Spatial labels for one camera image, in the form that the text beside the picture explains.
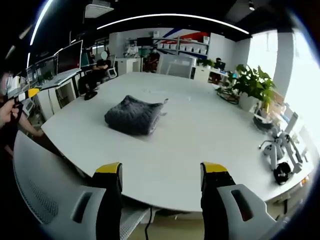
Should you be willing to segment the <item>person's left hand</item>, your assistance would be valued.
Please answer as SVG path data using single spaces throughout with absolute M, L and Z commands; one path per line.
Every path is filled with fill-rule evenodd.
M 13 99 L 0 106 L 0 128 L 5 124 L 18 123 L 23 113 L 23 105 Z

